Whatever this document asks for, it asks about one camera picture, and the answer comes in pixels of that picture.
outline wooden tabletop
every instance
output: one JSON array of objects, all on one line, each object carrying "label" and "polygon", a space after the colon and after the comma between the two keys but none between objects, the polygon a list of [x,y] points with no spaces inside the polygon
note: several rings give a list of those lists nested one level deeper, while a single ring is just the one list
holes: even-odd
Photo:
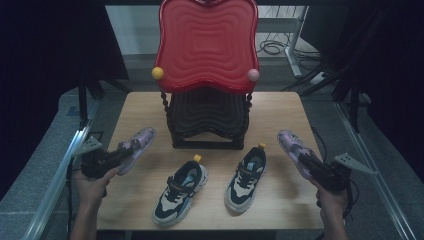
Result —
[{"label": "wooden tabletop", "polygon": [[[243,150],[174,149],[159,92],[133,92],[127,96],[109,150],[145,127],[156,130],[153,144],[131,171],[112,179],[98,216],[99,230],[237,230],[322,228],[316,206],[316,188],[297,171],[277,142],[288,129],[318,155],[319,150],[299,96],[290,92],[254,92],[250,125]],[[265,143],[268,170],[260,179],[252,206],[234,214],[224,203],[224,192],[238,163],[247,152]],[[209,180],[193,198],[187,217],[162,228],[152,220],[156,203],[167,187],[168,176],[195,154],[206,167]]]}]

